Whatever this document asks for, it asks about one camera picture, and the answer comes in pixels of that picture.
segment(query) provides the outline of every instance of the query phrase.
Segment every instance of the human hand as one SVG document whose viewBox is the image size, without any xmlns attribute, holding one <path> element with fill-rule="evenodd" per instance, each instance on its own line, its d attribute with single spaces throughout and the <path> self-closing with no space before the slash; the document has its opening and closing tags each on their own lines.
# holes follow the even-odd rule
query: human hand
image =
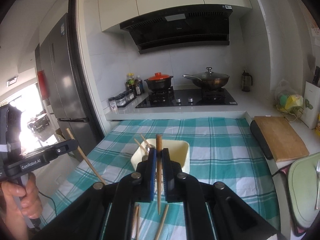
<svg viewBox="0 0 320 240">
<path fill-rule="evenodd" d="M 36 186 L 36 176 L 30 173 L 26 189 L 11 182 L 3 182 L 1 189 L 6 201 L 5 224 L 17 240 L 28 240 L 27 224 L 23 215 L 31 219 L 38 218 L 42 213 L 42 205 L 38 196 L 39 190 Z M 21 200 L 22 210 L 16 205 L 13 196 L 23 197 Z"/>
<path fill-rule="evenodd" d="M 7 216 L 15 215 L 22 217 L 22 215 L 26 215 L 31 219 L 40 217 L 43 208 L 38 196 L 39 190 L 36 186 L 36 176 L 33 173 L 30 173 L 29 180 L 26 184 L 26 189 L 8 181 L 3 182 L 1 188 L 6 201 Z M 21 211 L 17 207 L 13 196 L 25 196 L 21 200 Z"/>
</svg>

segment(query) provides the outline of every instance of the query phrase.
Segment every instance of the wooden cutting board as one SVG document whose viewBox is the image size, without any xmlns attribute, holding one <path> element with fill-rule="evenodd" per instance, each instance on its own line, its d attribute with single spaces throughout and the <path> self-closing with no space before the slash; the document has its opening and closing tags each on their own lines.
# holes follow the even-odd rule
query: wooden cutting board
<svg viewBox="0 0 320 240">
<path fill-rule="evenodd" d="M 295 160 L 309 155 L 306 145 L 284 117 L 255 116 L 276 162 Z"/>
</svg>

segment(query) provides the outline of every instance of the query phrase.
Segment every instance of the fork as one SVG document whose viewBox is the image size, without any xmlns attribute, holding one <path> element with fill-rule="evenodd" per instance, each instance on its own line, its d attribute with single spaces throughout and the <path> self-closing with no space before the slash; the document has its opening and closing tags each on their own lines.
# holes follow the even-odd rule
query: fork
<svg viewBox="0 0 320 240">
<path fill-rule="evenodd" d="M 318 177 L 318 193 L 317 193 L 316 209 L 320 209 L 320 206 L 319 206 L 319 195 L 320 195 L 320 160 L 318 160 L 316 172 L 317 172 L 317 177 Z"/>
</svg>

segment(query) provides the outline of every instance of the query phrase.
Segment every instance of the fire extinguisher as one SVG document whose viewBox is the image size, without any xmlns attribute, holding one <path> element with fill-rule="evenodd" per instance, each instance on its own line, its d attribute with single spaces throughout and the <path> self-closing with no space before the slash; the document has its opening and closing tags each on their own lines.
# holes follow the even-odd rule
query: fire extinguisher
<svg viewBox="0 0 320 240">
<path fill-rule="evenodd" d="M 42 100 L 46 100 L 49 98 L 49 94 L 44 82 L 44 72 L 43 70 L 41 70 L 41 71 L 38 71 L 37 74 L 38 74 L 39 89 L 40 89 Z"/>
</svg>

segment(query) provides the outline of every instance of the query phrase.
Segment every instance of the door frame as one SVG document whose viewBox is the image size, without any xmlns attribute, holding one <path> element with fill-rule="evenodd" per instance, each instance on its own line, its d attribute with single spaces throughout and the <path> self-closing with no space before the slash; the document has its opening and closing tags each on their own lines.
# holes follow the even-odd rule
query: door frame
<svg viewBox="0 0 320 240">
<path fill-rule="evenodd" d="M 15 0 L 0 0 L 3 5 L 0 7 L 0 23 L 5 14 L 10 9 Z M 68 22 L 70 34 L 70 49 L 77 70 L 78 85 L 82 88 L 85 108 L 90 120 L 96 126 L 97 136 L 103 139 L 111 130 L 110 122 L 107 121 L 98 94 L 91 68 L 90 56 L 84 27 L 84 0 L 69 0 L 68 3 Z"/>
</svg>

